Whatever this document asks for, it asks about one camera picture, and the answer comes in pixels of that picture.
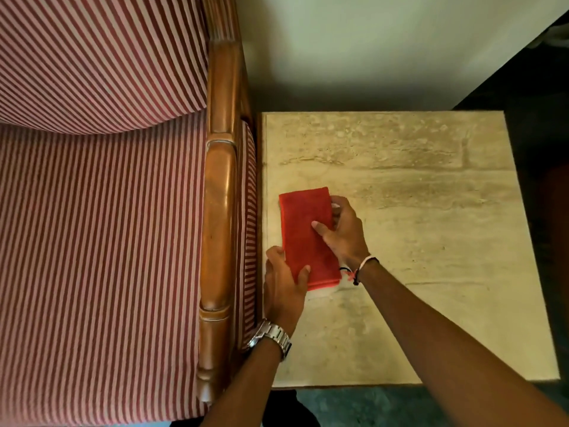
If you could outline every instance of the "forearm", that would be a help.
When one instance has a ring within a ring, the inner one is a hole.
[[[457,425],[567,425],[562,409],[473,337],[368,263],[359,279],[409,362]]]
[[[260,426],[281,355],[278,344],[262,339],[202,426]]]

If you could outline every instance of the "table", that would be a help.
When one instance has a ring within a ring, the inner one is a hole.
[[[417,296],[529,380],[559,378],[500,112],[264,113],[262,247],[278,195],[327,186]],[[274,387],[420,383],[363,286],[308,294]]]

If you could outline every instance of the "person's right arm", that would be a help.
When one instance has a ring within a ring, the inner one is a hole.
[[[356,270],[369,255],[362,222],[348,200],[332,196],[335,230],[314,229],[340,262]],[[382,265],[359,273],[415,372],[447,416],[464,426],[569,425],[563,409],[466,331],[421,301]]]

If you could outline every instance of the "red napkin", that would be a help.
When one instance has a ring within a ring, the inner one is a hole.
[[[309,290],[336,286],[341,278],[338,259],[311,225],[316,220],[333,228],[328,187],[284,193],[279,202],[283,249],[294,279],[310,265]]]

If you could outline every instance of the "white wall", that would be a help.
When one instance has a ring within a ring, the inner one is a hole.
[[[450,109],[569,0],[237,0],[259,110]]]

